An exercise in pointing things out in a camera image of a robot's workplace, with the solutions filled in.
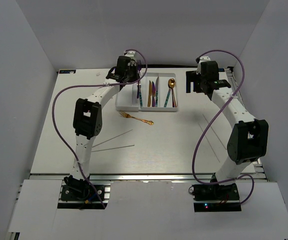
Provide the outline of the gold knife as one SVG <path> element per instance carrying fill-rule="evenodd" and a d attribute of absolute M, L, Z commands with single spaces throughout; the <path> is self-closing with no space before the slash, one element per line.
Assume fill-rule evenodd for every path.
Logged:
<path fill-rule="evenodd" d="M 151 104 L 152 104 L 152 81 L 149 81 L 147 106 L 151 107 Z"/>

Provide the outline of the purple iridescent knife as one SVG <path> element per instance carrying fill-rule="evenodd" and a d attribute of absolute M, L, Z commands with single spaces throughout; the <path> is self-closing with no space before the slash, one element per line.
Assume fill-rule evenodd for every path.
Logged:
<path fill-rule="evenodd" d="M 155 83 L 152 82 L 152 107 L 156 106 L 155 97 L 156 97 L 156 88 L 155 88 Z"/>

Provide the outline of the silver knife teal handle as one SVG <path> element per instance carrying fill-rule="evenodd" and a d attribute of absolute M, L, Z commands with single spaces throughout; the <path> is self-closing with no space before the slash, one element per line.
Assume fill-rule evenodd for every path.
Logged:
<path fill-rule="evenodd" d="M 158 107 L 158 90 L 159 90 L 159 77 L 157 77 L 155 83 L 155 107 Z"/>

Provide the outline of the gold spoon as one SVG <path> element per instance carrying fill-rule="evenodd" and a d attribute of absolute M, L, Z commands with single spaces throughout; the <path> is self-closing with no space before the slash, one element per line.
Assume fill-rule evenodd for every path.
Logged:
<path fill-rule="evenodd" d="M 174 78 L 171 78 L 168 80 L 168 86 L 169 86 L 169 88 L 172 88 L 171 92 L 173 92 L 173 90 L 176 86 L 176 82 L 175 82 Z"/>

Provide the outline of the purple iridescent spoon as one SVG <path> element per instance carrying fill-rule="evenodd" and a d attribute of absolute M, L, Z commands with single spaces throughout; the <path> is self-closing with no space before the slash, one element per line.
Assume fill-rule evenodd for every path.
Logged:
<path fill-rule="evenodd" d="M 177 108 L 178 105 L 177 105 L 177 97 L 176 97 L 176 90 L 173 90 L 173 105 L 174 105 L 174 108 Z"/>

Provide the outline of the silver spoon teal handle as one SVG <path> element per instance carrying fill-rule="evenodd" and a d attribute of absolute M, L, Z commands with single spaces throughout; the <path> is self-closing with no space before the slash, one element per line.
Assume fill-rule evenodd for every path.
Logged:
<path fill-rule="evenodd" d="M 169 101 L 169 98 L 170 98 L 171 90 L 172 90 L 172 88 L 169 87 L 167 95 L 166 95 L 166 99 L 165 99 L 165 102 L 164 102 L 164 106 L 163 106 L 164 108 L 166 108 L 167 105 L 168 105 L 168 101 Z"/>

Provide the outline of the silver fork teal handle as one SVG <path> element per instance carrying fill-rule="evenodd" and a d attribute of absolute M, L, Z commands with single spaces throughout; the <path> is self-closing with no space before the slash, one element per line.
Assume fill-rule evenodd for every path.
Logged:
<path fill-rule="evenodd" d="M 142 99 L 142 93 L 141 93 L 141 84 L 139 83 L 138 84 L 138 87 L 137 87 L 137 98 L 139 99 L 139 104 L 140 104 L 140 108 L 143 107 L 143 99 Z"/>

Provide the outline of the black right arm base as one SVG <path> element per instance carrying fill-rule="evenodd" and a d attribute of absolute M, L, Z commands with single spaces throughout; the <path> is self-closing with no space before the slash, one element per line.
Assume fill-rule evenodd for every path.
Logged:
<path fill-rule="evenodd" d="M 195 213 L 240 212 L 241 204 L 237 185 L 195 184 L 188 189 L 193 196 Z"/>

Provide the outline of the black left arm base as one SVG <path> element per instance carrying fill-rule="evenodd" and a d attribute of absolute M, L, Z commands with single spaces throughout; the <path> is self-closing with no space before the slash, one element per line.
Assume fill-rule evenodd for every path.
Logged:
<path fill-rule="evenodd" d="M 104 184 L 95 184 L 97 193 L 99 194 L 103 204 L 107 206 L 110 194 L 110 186 Z M 86 190 L 81 193 L 62 184 L 58 209 L 71 209 L 71 210 L 103 210 L 103 206 L 98 199 L 97 194 L 91 187 L 86 187 Z"/>

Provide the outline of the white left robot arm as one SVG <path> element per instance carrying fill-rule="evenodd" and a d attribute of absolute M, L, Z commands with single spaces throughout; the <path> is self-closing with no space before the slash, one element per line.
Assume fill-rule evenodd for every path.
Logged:
<path fill-rule="evenodd" d="M 83 180 L 90 175 L 92 146 L 103 126 L 102 108 L 122 89 L 119 83 L 133 83 L 139 79 L 135 56 L 136 52 L 133 50 L 119 56 L 117 65 L 113 70 L 109 70 L 106 76 L 107 84 L 98 88 L 88 98 L 80 98 L 76 102 L 73 119 L 76 156 L 70 175 L 77 180 Z"/>

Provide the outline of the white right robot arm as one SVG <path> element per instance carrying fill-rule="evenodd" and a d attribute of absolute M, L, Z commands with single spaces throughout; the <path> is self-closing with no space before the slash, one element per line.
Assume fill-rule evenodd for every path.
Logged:
<path fill-rule="evenodd" d="M 186 91 L 205 94 L 232 128 L 226 147 L 228 157 L 213 175 L 214 184 L 209 187 L 210 195 L 219 200 L 227 195 L 227 185 L 235 183 L 246 167 L 266 154 L 268 123 L 246 110 L 228 80 L 220 78 L 216 61 L 202 61 L 197 70 L 187 71 Z"/>

